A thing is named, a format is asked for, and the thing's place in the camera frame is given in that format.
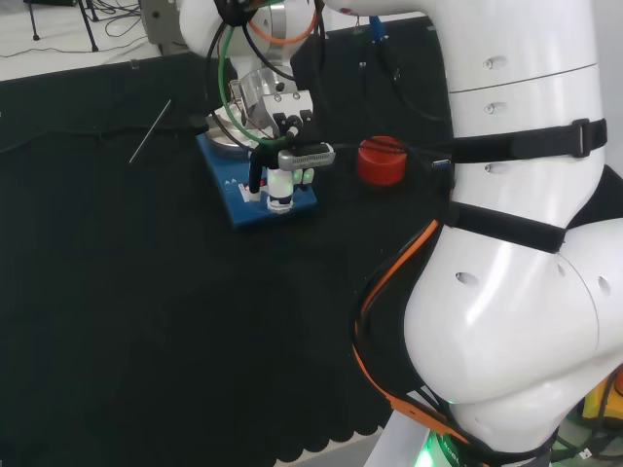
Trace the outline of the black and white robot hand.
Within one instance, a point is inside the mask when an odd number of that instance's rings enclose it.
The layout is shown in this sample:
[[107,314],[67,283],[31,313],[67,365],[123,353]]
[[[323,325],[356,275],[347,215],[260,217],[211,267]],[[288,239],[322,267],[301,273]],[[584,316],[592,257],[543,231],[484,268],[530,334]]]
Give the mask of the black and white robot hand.
[[278,165],[278,153],[288,149],[281,141],[279,144],[259,144],[249,154],[249,181],[246,188],[248,199],[252,202],[261,200],[261,180],[263,171],[267,171],[268,188],[267,207],[276,213],[285,213],[293,207],[293,194],[296,189],[305,191],[315,175],[313,168],[294,171],[282,170]]

